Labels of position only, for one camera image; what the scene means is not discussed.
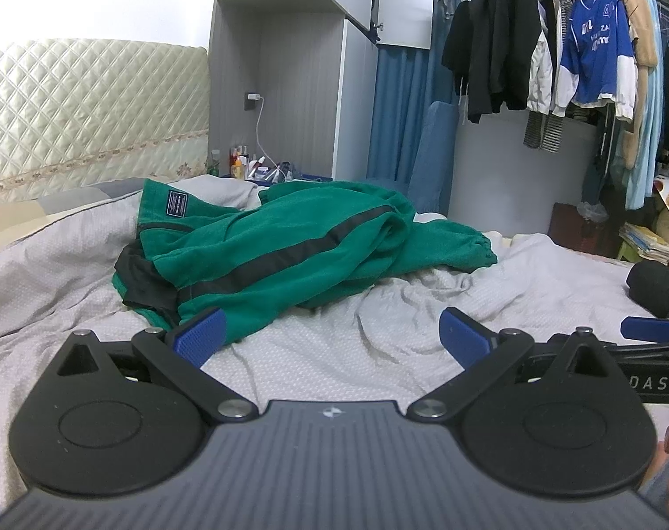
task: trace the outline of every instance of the bottle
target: bottle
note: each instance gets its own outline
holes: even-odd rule
[[[209,163],[209,169],[207,173],[213,175],[214,177],[219,177],[219,150],[212,150],[212,160]]]
[[[231,177],[233,177],[234,179],[245,179],[246,178],[245,169],[246,168],[241,162],[241,158],[237,157],[236,162],[234,163],[234,167],[231,168]]]

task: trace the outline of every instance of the jacket label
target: jacket label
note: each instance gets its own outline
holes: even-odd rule
[[[170,217],[184,217],[187,212],[187,194],[180,191],[171,191],[167,194],[165,213]]]

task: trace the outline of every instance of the pillow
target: pillow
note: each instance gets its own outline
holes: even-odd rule
[[[169,183],[167,177],[152,177]],[[83,209],[141,191],[145,179],[131,177],[53,193],[33,201],[0,204],[0,250]]]

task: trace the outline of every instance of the blue chair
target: blue chair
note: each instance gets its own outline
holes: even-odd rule
[[[458,114],[457,105],[445,102],[434,102],[427,109],[409,184],[375,177],[365,182],[402,193],[418,213],[435,212],[446,216],[452,191]]]

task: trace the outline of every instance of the green jacket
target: green jacket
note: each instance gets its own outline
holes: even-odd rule
[[[239,211],[147,180],[137,238],[113,278],[124,303],[167,330],[220,307],[230,343],[294,305],[317,307],[383,277],[496,263],[484,235],[450,221],[414,223],[413,206],[394,191],[291,182],[259,197],[260,208]]]

